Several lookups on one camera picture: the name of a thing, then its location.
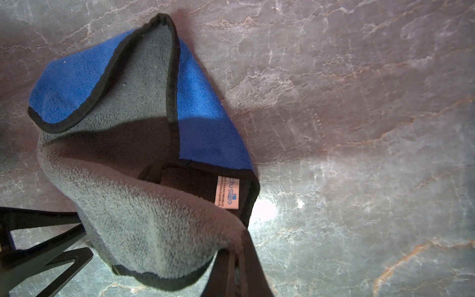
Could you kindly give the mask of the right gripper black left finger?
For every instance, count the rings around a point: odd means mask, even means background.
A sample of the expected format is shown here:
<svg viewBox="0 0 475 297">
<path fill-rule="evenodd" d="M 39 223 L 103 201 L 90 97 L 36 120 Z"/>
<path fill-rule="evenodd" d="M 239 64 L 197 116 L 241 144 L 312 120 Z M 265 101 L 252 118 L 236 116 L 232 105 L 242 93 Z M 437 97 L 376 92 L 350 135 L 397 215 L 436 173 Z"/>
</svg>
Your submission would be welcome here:
<svg viewBox="0 0 475 297">
<path fill-rule="evenodd" d="M 219 250 L 201 297 L 235 297 L 235 266 L 235 253 L 227 249 Z"/>
</svg>

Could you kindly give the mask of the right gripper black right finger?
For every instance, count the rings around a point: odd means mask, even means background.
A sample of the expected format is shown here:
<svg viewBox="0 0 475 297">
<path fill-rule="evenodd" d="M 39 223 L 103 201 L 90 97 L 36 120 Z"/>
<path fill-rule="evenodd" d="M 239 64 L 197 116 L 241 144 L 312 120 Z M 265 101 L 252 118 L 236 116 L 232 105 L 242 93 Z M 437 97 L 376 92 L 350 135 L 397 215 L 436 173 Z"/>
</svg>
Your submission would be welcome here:
<svg viewBox="0 0 475 297">
<path fill-rule="evenodd" d="M 250 233 L 241 234 L 242 250 L 238 254 L 239 282 L 242 297 L 273 297 Z"/>
</svg>

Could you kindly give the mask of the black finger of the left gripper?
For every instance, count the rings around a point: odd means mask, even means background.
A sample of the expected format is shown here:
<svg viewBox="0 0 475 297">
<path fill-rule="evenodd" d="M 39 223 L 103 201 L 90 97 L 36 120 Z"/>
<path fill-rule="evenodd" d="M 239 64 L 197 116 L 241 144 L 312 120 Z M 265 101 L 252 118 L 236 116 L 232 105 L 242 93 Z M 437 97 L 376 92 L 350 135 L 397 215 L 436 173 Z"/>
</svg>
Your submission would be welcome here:
<svg viewBox="0 0 475 297">
<path fill-rule="evenodd" d="M 38 296 L 54 297 L 75 277 L 93 258 L 89 248 L 64 251 L 45 262 L 40 256 L 18 261 L 1 257 L 1 296 L 8 297 L 10 291 L 23 281 L 46 271 L 67 265 L 68 268 L 55 278 Z"/>
<path fill-rule="evenodd" d="M 28 249 L 16 249 L 11 231 L 74 224 L 75 227 Z M 38 256 L 47 252 L 58 254 L 85 236 L 85 228 L 75 212 L 1 208 L 1 251 L 16 256 Z"/>
</svg>

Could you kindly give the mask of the blue grey microfibre cloth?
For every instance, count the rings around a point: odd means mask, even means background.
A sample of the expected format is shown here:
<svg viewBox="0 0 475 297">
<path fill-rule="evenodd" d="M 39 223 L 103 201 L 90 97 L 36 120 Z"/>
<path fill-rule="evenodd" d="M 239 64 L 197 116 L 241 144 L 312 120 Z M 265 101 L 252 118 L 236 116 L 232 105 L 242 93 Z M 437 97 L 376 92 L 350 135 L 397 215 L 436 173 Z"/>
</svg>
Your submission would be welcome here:
<svg viewBox="0 0 475 297">
<path fill-rule="evenodd" d="M 172 18 L 55 60 L 32 90 L 38 161 L 113 273 L 162 290 L 242 250 L 260 184 Z"/>
</svg>

